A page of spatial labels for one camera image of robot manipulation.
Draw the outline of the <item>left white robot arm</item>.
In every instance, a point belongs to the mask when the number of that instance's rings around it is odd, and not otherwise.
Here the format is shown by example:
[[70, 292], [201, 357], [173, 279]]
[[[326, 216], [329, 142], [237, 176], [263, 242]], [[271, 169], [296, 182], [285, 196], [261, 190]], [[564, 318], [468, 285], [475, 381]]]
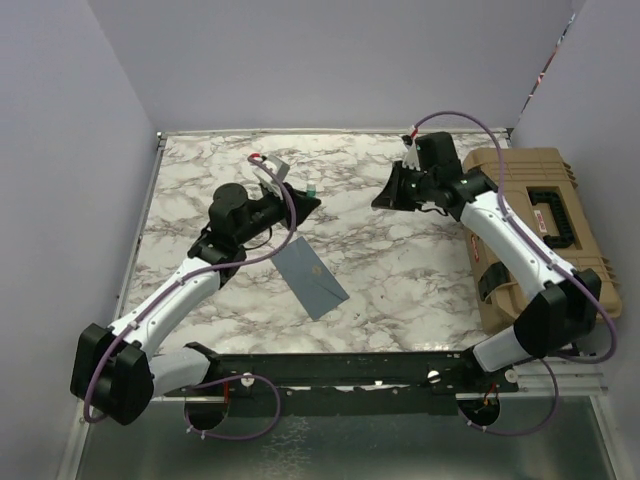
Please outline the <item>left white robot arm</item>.
[[296, 230], [320, 204], [290, 184], [281, 195], [264, 191], [257, 200], [237, 183], [217, 188], [209, 221], [176, 272], [129, 314], [80, 334], [70, 391], [83, 400], [85, 420], [129, 425], [154, 397], [183, 387], [214, 392], [221, 371], [211, 350], [191, 343], [164, 357], [156, 352], [198, 304], [250, 264], [247, 242], [277, 224]]

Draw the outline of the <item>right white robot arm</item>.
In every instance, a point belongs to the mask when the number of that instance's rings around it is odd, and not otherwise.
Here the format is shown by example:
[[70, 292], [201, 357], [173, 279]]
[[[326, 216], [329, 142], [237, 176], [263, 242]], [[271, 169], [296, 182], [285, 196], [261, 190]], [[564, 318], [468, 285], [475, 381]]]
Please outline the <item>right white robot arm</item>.
[[484, 171], [465, 171], [449, 133], [410, 133], [402, 140], [407, 152], [394, 162], [372, 208], [413, 212], [435, 204], [497, 255], [528, 301], [511, 326], [468, 350], [461, 383], [481, 391], [497, 370], [543, 359], [591, 333], [601, 291], [596, 272], [577, 270], [537, 237]]

